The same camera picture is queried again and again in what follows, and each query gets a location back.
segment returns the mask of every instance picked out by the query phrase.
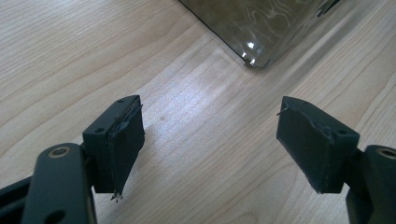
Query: wooden table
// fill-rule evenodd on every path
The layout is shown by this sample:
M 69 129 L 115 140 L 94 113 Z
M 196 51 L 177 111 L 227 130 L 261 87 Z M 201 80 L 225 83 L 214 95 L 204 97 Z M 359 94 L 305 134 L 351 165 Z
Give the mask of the wooden table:
M 340 6 L 267 70 L 252 70 L 176 0 L 0 3 L 0 188 L 47 147 L 81 143 L 140 94 L 146 143 L 99 223 L 347 223 L 276 140 L 281 98 L 305 99 L 396 147 L 396 2 Z

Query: black plastic part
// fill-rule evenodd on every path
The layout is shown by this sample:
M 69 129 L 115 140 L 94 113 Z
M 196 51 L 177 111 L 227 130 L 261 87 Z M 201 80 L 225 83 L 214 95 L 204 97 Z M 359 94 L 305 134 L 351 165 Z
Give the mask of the black plastic part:
M 96 223 L 79 145 L 43 151 L 36 162 L 22 223 Z
M 350 224 L 368 223 L 374 210 L 371 202 L 363 200 L 351 189 L 346 196 L 346 208 Z
M 138 95 L 111 105 L 83 135 L 83 148 L 95 160 L 93 186 L 97 193 L 121 195 L 145 141 Z
M 276 138 L 319 193 L 339 193 L 342 168 L 354 155 L 359 134 L 310 103 L 283 97 Z
M 361 160 L 374 212 L 369 223 L 396 223 L 396 150 L 368 146 Z
M 31 177 L 0 189 L 0 223 L 20 223 Z

